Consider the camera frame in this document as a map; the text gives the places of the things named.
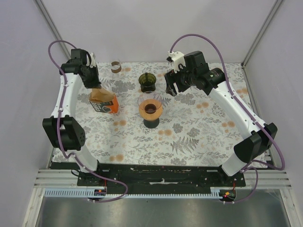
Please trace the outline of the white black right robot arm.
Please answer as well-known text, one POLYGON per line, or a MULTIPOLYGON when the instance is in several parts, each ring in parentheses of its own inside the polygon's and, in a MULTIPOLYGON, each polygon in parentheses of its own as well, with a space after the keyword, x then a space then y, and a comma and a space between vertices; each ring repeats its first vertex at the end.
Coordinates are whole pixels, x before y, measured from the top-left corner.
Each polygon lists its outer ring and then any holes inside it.
POLYGON ((196 87, 211 97, 235 123, 243 140, 234 146, 232 156, 222 164, 217 181, 228 186, 234 175, 253 159, 268 150, 277 133, 274 123, 267 124, 243 102, 220 68, 210 69, 201 51, 184 55, 169 52, 167 61, 173 69, 167 72, 166 93, 176 96, 190 87, 196 87))

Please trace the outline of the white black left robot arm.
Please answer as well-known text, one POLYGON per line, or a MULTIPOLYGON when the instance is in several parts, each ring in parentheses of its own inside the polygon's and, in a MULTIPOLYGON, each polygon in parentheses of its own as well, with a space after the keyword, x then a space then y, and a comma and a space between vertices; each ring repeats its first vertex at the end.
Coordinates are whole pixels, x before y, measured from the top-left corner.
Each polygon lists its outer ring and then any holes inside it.
POLYGON ((72 49, 71 59, 59 67, 59 72, 58 98, 51 116, 43 119, 43 129, 54 148, 58 148, 66 159, 72 158, 82 172, 89 173, 89 182, 101 185, 104 174, 97 170, 98 161, 86 147, 85 131, 75 119, 81 86, 87 89, 101 87, 94 56, 83 49, 72 49))

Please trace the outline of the brown tape roll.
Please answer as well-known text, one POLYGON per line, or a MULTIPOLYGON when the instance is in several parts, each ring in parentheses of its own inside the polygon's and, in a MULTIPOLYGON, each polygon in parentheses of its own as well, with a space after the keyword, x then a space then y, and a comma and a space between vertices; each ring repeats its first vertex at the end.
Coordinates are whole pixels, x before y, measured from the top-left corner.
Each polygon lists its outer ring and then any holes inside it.
POLYGON ((119 61, 111 62, 112 73, 119 73, 122 70, 121 63, 119 61))

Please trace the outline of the clear glass dripper cone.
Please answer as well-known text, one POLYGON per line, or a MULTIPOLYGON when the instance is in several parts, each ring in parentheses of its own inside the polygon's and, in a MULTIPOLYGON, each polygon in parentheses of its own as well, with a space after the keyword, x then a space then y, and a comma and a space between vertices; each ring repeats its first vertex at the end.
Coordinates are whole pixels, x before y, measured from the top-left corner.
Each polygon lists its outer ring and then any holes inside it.
POLYGON ((147 91, 140 94, 138 106, 139 109, 143 110, 145 113, 153 114, 162 106, 162 98, 156 92, 147 91))

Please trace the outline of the single brown paper coffee filter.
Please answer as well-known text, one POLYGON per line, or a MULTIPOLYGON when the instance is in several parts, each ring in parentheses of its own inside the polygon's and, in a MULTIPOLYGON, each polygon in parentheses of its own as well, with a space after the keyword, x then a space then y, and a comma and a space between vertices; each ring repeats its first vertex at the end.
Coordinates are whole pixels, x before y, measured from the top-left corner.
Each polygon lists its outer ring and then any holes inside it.
POLYGON ((93 88, 91 90, 89 101, 91 102, 110 102, 114 99, 114 93, 104 88, 93 88))

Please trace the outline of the dark green glass jar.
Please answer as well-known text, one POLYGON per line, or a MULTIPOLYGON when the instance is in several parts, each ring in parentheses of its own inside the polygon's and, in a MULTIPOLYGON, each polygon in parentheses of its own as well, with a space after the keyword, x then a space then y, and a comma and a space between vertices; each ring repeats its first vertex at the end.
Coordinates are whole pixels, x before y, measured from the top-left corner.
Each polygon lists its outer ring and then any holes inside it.
POLYGON ((139 77, 138 81, 143 93, 155 91, 156 77, 154 74, 146 72, 139 77))

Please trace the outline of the round bamboo dripper holder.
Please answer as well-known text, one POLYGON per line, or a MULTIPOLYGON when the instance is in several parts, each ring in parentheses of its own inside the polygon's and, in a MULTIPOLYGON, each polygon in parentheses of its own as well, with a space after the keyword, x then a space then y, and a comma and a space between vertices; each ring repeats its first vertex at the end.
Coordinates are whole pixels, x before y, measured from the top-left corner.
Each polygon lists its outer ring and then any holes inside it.
POLYGON ((162 102, 156 99, 147 99, 139 104, 140 116, 148 121, 158 119, 163 112, 162 102))

